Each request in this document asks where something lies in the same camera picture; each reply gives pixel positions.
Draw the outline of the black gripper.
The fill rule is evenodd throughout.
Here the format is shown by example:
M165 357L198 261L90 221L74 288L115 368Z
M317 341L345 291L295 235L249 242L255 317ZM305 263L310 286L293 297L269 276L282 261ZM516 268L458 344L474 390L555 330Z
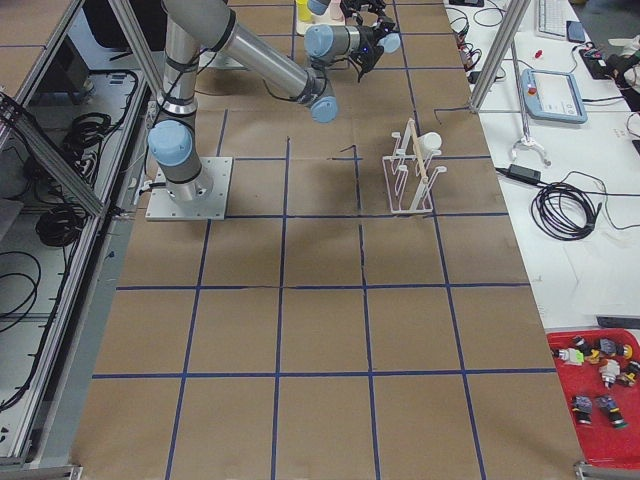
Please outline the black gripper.
M375 15L384 15L385 8L384 0L342 0L342 13L345 17L359 15L363 10Z
M394 33L395 21L388 16L380 16L375 26L357 26L360 35L359 45L355 50L355 64L361 70L373 70L384 53L378 42L385 34Z

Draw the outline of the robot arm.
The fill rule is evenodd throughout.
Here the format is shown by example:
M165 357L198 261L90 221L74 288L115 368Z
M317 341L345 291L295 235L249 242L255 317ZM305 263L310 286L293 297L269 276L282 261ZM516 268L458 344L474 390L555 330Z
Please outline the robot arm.
M308 0L307 7L313 14L323 15L331 3L331 0ZM361 12L364 7L369 13L376 15L383 14L386 8L384 0L339 0L338 5L345 17Z
M237 19L224 1L167 1L167 32L162 89L158 112L147 142L165 176L169 196L179 202L208 196L214 178L206 172L195 146L197 101L195 84L201 51L222 52L286 93L287 101L309 108L314 121L328 123L338 114L326 68L347 58L362 74L380 57L400 46L395 22L385 5L373 1L371 26L313 25L304 35L310 65L304 68L274 49Z

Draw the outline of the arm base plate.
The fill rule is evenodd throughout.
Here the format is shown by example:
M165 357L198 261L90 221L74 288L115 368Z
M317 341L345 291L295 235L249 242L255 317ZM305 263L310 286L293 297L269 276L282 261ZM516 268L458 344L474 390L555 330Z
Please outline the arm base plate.
M223 220L232 176L232 157L201 157L200 175L193 181L176 184L158 168L154 188L146 209L149 221Z

